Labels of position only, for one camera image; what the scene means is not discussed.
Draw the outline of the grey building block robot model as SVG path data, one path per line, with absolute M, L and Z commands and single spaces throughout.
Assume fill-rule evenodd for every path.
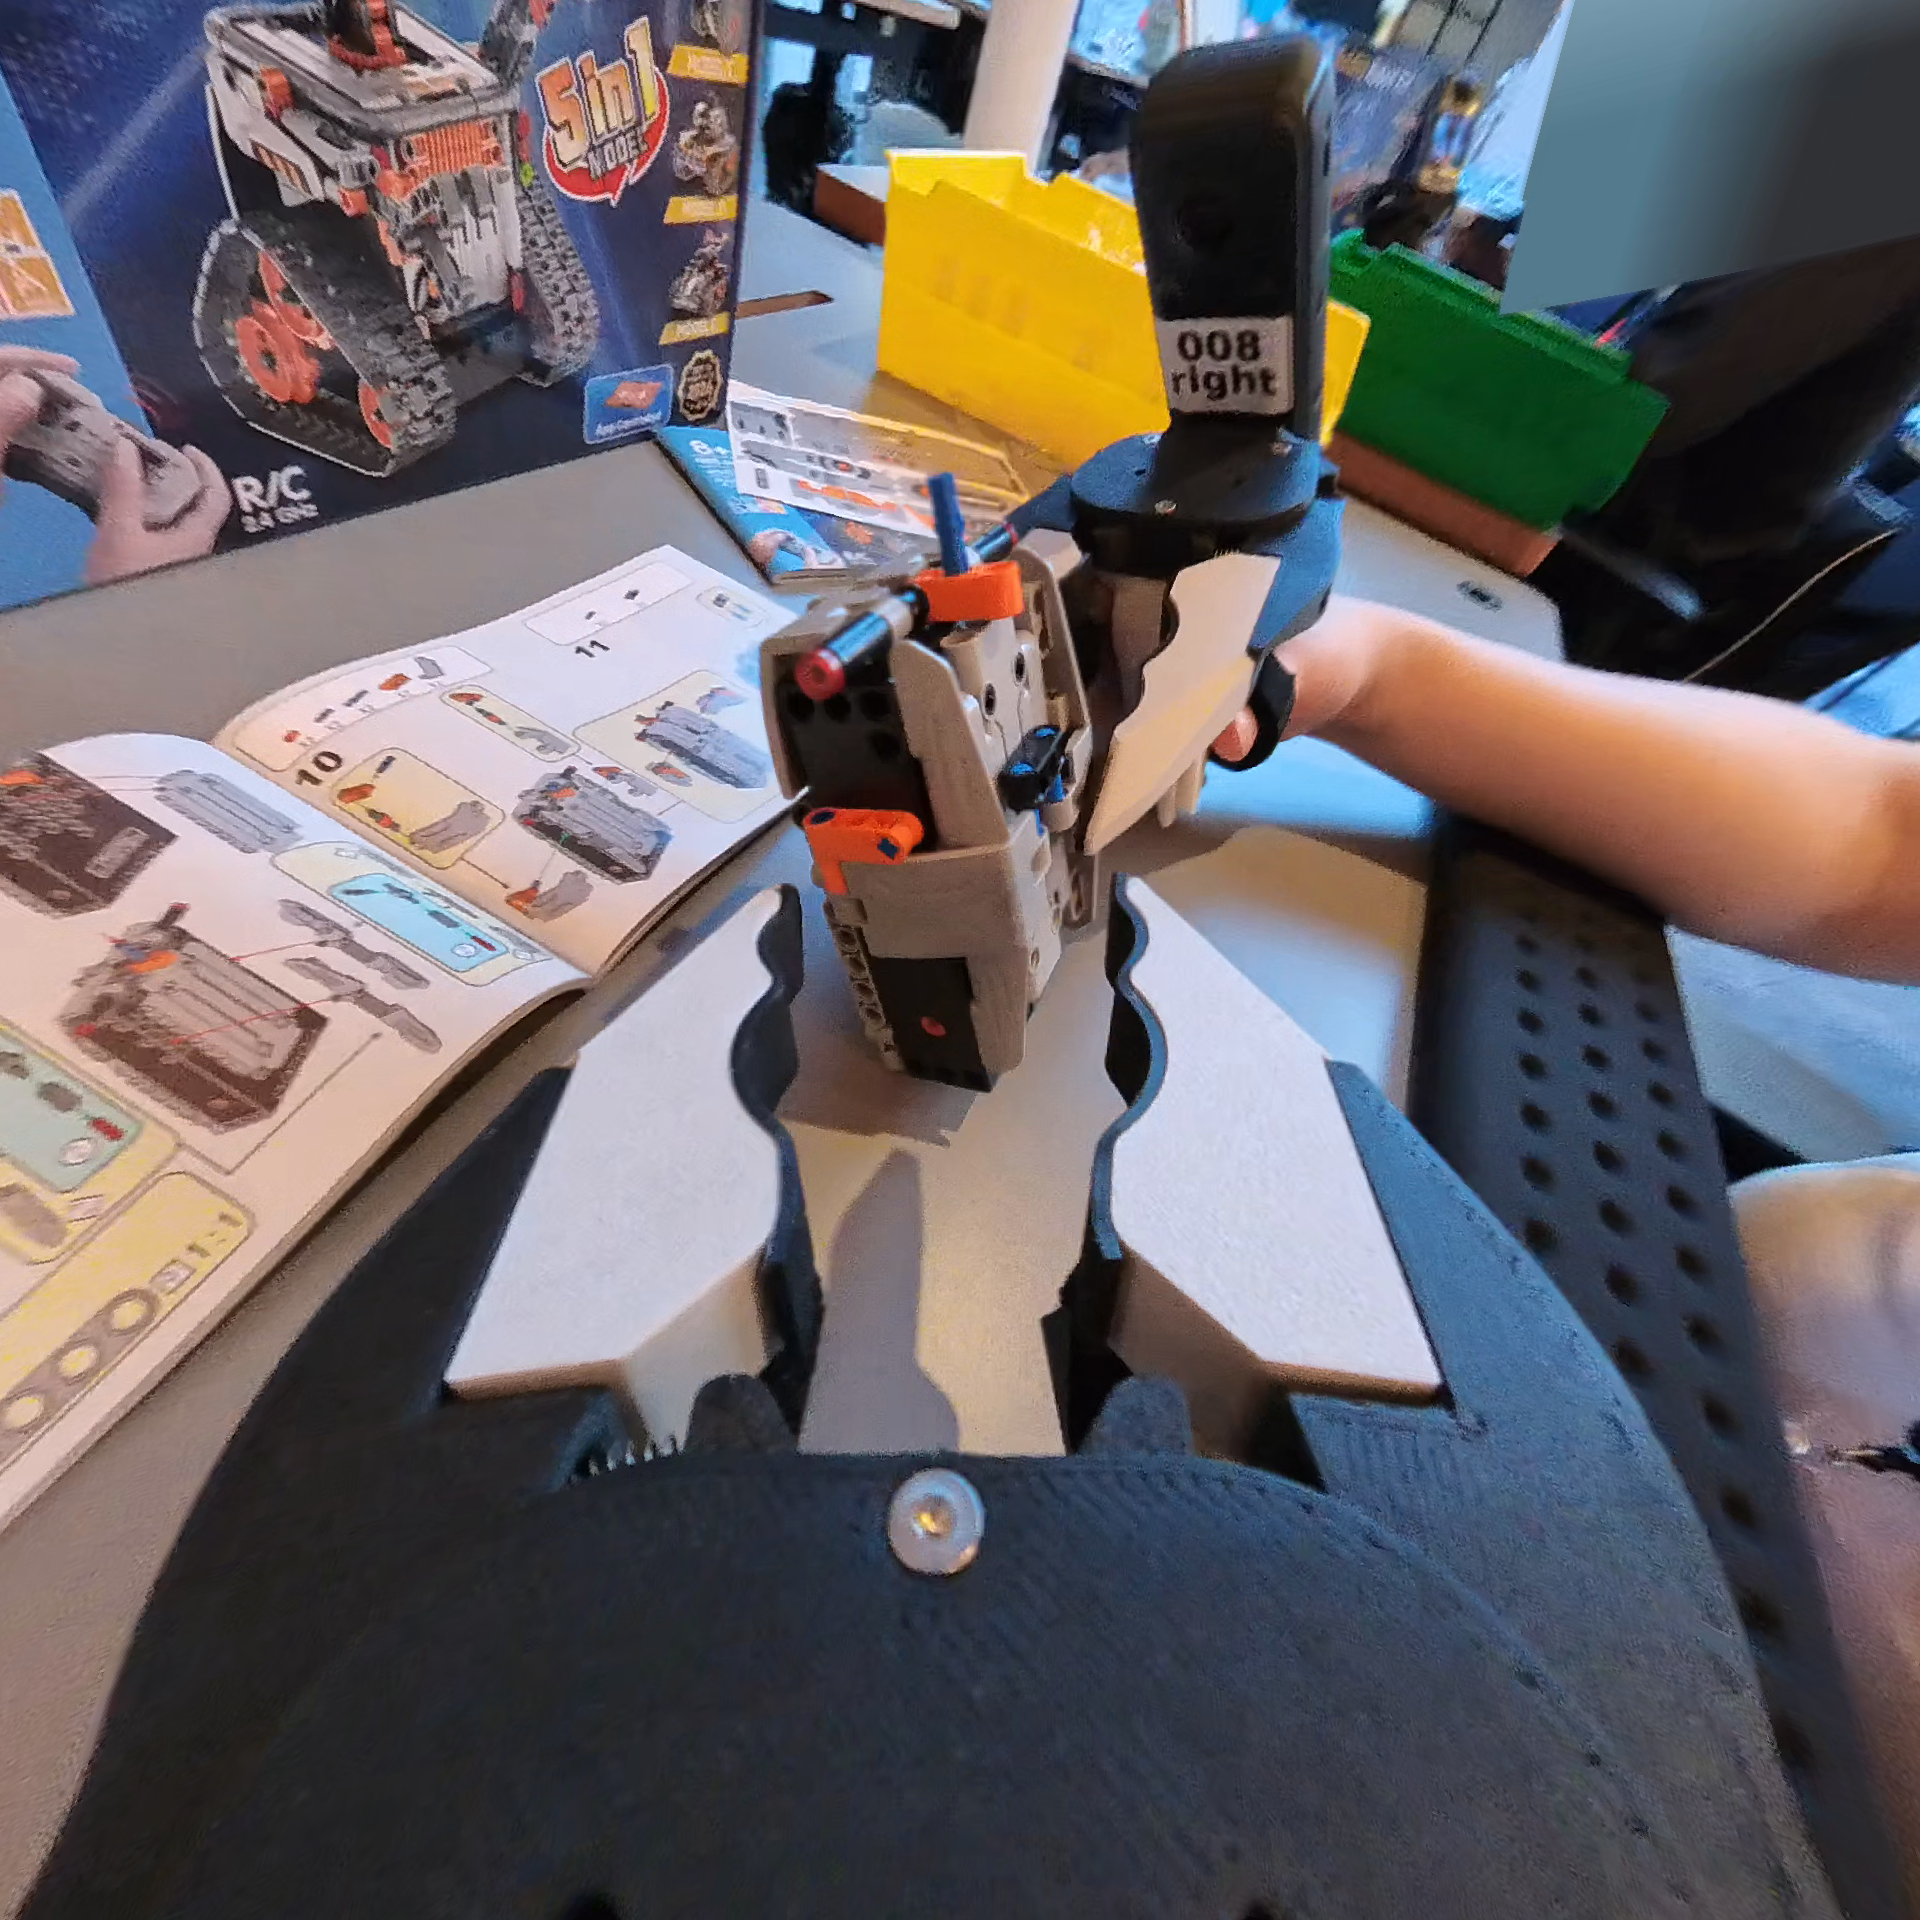
M 928 493 L 938 561 L 819 600 L 761 644 L 759 687 L 869 1039 L 898 1072 L 983 1093 L 1019 1064 L 1091 917 L 1101 738 L 1064 599 L 1076 543 L 969 535 L 945 471 Z M 1071 735 L 1066 799 L 1009 810 L 996 775 L 1034 726 Z

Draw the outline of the blue robot kit box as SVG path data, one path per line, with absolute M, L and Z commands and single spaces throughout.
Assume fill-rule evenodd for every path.
M 755 5 L 5 1 L 5 349 L 130 572 L 725 415 Z

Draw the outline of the green plastic bins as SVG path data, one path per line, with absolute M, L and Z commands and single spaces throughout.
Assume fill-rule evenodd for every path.
M 1624 349 L 1403 246 L 1341 232 L 1333 298 L 1371 321 L 1339 429 L 1533 529 L 1604 505 L 1669 401 Z

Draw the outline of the white sticker sheet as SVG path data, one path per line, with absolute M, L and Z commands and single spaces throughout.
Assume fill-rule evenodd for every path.
M 744 495 L 804 512 L 932 537 L 928 478 L 952 473 L 969 529 L 1003 521 L 1028 500 L 1017 468 L 994 445 L 797 399 L 731 378 L 727 432 Z

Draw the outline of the black perforated board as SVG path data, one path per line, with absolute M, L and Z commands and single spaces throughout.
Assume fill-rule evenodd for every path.
M 1664 926 L 1523 841 L 1432 841 L 1408 1116 L 1637 1394 L 1731 1583 L 1844 1914 L 1906 1914 L 1697 1078 Z

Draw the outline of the white bottle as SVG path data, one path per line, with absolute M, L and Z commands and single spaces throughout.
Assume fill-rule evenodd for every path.
M 1040 168 L 1076 8 L 1071 0 L 989 5 L 967 103 L 965 149 L 1019 152 L 1031 168 Z

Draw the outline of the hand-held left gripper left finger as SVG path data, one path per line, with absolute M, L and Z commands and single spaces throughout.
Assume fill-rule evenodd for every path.
M 706 1380 L 763 1380 L 792 1432 L 824 1330 L 796 1146 L 801 894 L 744 903 L 571 1068 L 448 1361 L 464 1398 L 612 1390 L 684 1444 Z

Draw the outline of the person's right hand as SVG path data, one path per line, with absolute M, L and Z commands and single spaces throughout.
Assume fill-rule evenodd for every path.
M 1268 657 L 1290 682 L 1280 738 L 1324 738 L 1376 762 L 1375 709 L 1388 669 L 1423 632 L 1420 617 L 1335 591 L 1324 615 Z

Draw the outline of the person's light shirt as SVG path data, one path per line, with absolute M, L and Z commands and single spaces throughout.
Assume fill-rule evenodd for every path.
M 1731 1191 L 1795 1492 L 1904 1878 L 1919 1900 L 1919 1492 L 1867 1449 L 1919 1416 L 1919 1156 Z

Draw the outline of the person's right forearm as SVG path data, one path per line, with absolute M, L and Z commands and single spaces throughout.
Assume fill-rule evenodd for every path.
M 1916 983 L 1914 743 L 1423 624 L 1375 709 L 1376 768 L 1697 935 Z

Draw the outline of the small blue booklet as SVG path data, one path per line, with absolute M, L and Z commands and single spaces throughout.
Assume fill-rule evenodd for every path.
M 744 492 L 720 424 L 673 424 L 656 440 L 773 585 L 895 577 L 935 564 L 928 473 L 954 473 L 975 535 L 1009 518 L 1028 495 L 1019 471 L 994 445 L 880 415 L 849 415 L 842 424 L 849 445 L 829 456 L 824 481 L 802 487 L 801 495 Z M 863 498 L 880 495 L 871 465 L 898 479 L 907 514 L 883 521 L 853 514 Z

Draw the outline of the black badge reel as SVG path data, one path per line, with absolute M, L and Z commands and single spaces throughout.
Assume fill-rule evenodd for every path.
M 1811 1468 L 1851 1468 L 1873 1474 L 1885 1474 L 1901 1480 L 1919 1484 L 1919 1422 L 1908 1424 L 1898 1439 L 1859 1442 L 1859 1444 L 1827 1444 L 1818 1442 L 1801 1424 L 1784 1424 L 1784 1439 L 1788 1453 Z

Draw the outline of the grey desk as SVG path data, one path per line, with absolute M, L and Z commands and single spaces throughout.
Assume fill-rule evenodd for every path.
M 5 613 L 5 758 L 81 735 L 211 735 L 267 692 L 392 640 L 464 630 L 673 543 L 753 580 L 653 444 Z M 1197 813 L 1140 822 L 1111 864 L 1147 882 L 1324 1048 L 1403 1098 L 1428 806 L 1324 743 L 1212 773 Z M 5 1914 L 53 1844 L 137 1614 L 202 1484 L 324 1297 L 541 1068 L 645 991 L 744 898 L 809 887 L 773 831 L 688 895 L 370 1175 L 55 1490 L 5 1534 Z M 796 1000 L 796 1140 L 827 1285 L 811 1449 L 1039 1453 L 1058 1442 L 1040 1317 L 1115 1111 L 1099 940 L 1064 957 L 1024 1063 L 992 1095 L 883 1069 L 819 908 Z

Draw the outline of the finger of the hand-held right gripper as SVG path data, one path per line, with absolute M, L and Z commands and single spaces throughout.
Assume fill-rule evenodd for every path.
M 1170 582 L 1117 575 L 1111 634 L 1124 713 L 1095 783 L 1087 852 L 1147 813 L 1170 824 L 1196 809 L 1217 735 L 1256 682 L 1257 620 L 1279 572 L 1279 558 L 1231 552 Z

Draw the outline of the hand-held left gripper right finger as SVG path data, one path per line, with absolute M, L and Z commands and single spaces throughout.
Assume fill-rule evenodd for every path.
M 1071 1452 L 1129 1375 L 1203 1452 L 1284 1452 L 1288 1396 L 1437 1405 L 1445 1377 L 1331 1056 L 1139 877 L 1115 877 L 1084 1250 L 1048 1317 Z

